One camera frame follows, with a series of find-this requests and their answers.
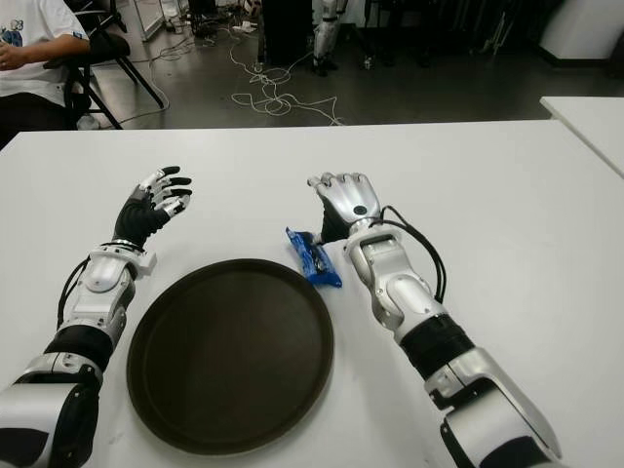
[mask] black joint cover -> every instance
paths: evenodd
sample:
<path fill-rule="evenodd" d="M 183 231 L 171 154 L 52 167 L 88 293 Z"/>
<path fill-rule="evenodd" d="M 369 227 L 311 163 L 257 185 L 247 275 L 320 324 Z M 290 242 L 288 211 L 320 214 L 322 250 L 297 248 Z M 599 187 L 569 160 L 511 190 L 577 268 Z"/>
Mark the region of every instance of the black joint cover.
<path fill-rule="evenodd" d="M 450 316 L 443 314 L 426 320 L 410 331 L 401 341 L 401 347 L 426 380 L 475 345 Z"/>
<path fill-rule="evenodd" d="M 0 428 L 0 461 L 12 466 L 31 466 L 48 442 L 47 432 L 18 427 Z"/>
<path fill-rule="evenodd" d="M 167 224 L 169 215 L 152 210 L 150 203 L 134 196 L 128 199 L 117 218 L 114 239 L 125 239 L 142 248 L 150 235 Z"/>
<path fill-rule="evenodd" d="M 480 468 L 530 468 L 548 462 L 548 457 L 529 436 L 507 441 L 481 462 Z"/>
<path fill-rule="evenodd" d="M 168 166 L 167 168 L 162 169 L 165 176 L 170 176 L 171 174 L 179 173 L 179 166 Z"/>
<path fill-rule="evenodd" d="M 104 372 L 113 351 L 113 343 L 105 332 L 74 325 L 60 330 L 44 352 L 77 354 L 92 360 Z"/>
<path fill-rule="evenodd" d="M 323 213 L 323 230 L 321 237 L 323 243 L 339 241 L 349 237 L 351 225 L 342 220 L 335 208 L 327 200 L 323 199 L 325 211 Z"/>
<path fill-rule="evenodd" d="M 50 468 L 78 468 L 91 456 L 98 425 L 98 392 L 76 385 L 58 415 Z"/>

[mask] white table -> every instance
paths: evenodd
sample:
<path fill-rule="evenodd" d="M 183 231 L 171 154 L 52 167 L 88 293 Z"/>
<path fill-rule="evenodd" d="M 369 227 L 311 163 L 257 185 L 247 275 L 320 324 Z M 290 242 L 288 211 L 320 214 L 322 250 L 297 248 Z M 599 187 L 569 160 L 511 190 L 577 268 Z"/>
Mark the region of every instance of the white table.
<path fill-rule="evenodd" d="M 342 243 L 329 253 L 344 288 L 321 290 L 335 331 L 331 381 L 288 436 L 239 456 L 189 455 L 153 436 L 130 403 L 128 346 L 152 301 L 228 258 L 297 269 L 284 228 L 320 227 L 305 180 L 326 170 L 370 175 L 382 203 L 433 241 L 448 310 L 543 410 L 570 467 L 624 459 L 624 185 L 560 122 L 30 134 L 0 160 L 1 386 L 52 338 L 67 274 L 109 239 L 135 183 L 173 164 L 194 177 L 189 210 L 147 244 L 159 264 L 137 284 L 106 372 L 90 467 L 453 466 L 441 416 L 374 320 Z M 432 281 L 426 253 L 406 245 Z"/>
<path fill-rule="evenodd" d="M 543 97 L 540 102 L 624 178 L 624 97 Z"/>

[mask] chair leg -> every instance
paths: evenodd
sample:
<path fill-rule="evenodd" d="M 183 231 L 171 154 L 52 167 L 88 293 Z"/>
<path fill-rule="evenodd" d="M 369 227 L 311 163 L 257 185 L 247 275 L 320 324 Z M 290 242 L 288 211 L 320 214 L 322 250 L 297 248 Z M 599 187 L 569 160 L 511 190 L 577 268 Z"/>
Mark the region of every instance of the chair leg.
<path fill-rule="evenodd" d="M 154 100 L 158 103 L 159 107 L 161 109 L 164 108 L 165 104 L 163 103 L 163 101 L 156 94 L 156 92 L 152 89 L 152 87 L 149 86 L 149 83 L 145 81 L 145 78 L 142 77 L 142 75 L 138 72 L 135 66 L 125 57 L 121 57 L 120 60 L 134 73 L 135 77 L 138 79 L 140 84 L 143 85 L 143 88 L 145 88 L 145 90 L 151 94 Z"/>
<path fill-rule="evenodd" d="M 93 88 L 89 86 L 89 78 L 85 78 L 83 76 L 82 80 L 80 81 L 84 88 L 85 93 L 87 93 L 87 95 L 89 95 L 89 97 L 94 100 L 94 103 L 96 104 L 97 107 L 99 107 L 102 114 L 106 116 L 110 124 L 117 130 L 124 130 L 122 126 L 119 124 L 119 122 L 117 122 L 117 119 L 115 119 L 113 114 L 111 114 L 110 110 L 108 110 L 108 107 L 106 107 L 106 104 L 104 104 L 104 102 L 99 98 L 98 93 L 96 93 L 93 90 Z"/>
<path fill-rule="evenodd" d="M 65 109 L 67 109 L 67 120 L 69 125 L 76 126 L 76 122 L 80 117 L 76 116 L 76 112 L 74 109 L 74 102 L 71 98 L 72 88 L 74 86 L 74 82 L 76 81 L 74 70 L 69 68 L 69 74 L 67 76 L 67 80 L 65 81 L 65 88 L 63 89 L 63 100 L 65 101 Z"/>
<path fill-rule="evenodd" d="M 130 79 L 133 80 L 135 82 L 135 84 L 137 84 L 137 78 L 135 77 L 135 75 L 133 74 L 132 71 L 130 71 L 130 69 L 126 66 L 125 63 L 123 63 L 121 60 L 119 60 L 118 58 L 115 59 L 115 61 L 117 62 L 117 64 L 121 67 L 122 70 L 124 70 L 126 72 L 126 74 L 128 76 L 130 76 Z"/>

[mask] dark pants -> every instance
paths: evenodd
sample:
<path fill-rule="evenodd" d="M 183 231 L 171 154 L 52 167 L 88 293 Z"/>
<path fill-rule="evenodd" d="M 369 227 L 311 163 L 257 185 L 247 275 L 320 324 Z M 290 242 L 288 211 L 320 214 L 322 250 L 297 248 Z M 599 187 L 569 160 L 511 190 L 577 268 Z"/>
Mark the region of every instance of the dark pants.
<path fill-rule="evenodd" d="M 420 12 L 419 49 L 420 53 L 429 55 L 438 29 L 437 0 L 388 0 L 384 3 L 390 10 L 385 35 L 384 53 L 393 55 L 393 51 L 401 44 L 401 23 L 408 7 L 417 8 Z"/>
<path fill-rule="evenodd" d="M 72 130 L 67 110 L 30 93 L 0 97 L 0 149 L 19 132 Z"/>

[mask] robot leg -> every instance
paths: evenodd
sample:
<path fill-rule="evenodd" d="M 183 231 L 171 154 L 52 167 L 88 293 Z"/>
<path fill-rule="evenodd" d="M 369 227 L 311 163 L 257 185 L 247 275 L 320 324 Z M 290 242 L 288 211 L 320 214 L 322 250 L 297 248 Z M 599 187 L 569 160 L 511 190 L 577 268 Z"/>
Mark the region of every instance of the robot leg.
<path fill-rule="evenodd" d="M 332 36 L 331 36 L 331 41 L 330 41 L 330 52 L 329 52 L 330 55 L 333 53 L 333 50 L 335 49 L 335 45 L 338 42 L 338 34 L 340 33 L 340 19 L 344 15 L 344 12 L 347 9 L 348 3 L 349 3 L 349 0 L 337 0 L 336 15 L 338 17 L 338 20 L 337 20 L 337 26 L 332 31 Z"/>
<path fill-rule="evenodd" d="M 332 51 L 333 36 L 339 29 L 337 5 L 338 0 L 323 0 L 323 20 L 314 31 L 314 68 L 321 75 L 327 74 L 323 65 Z"/>

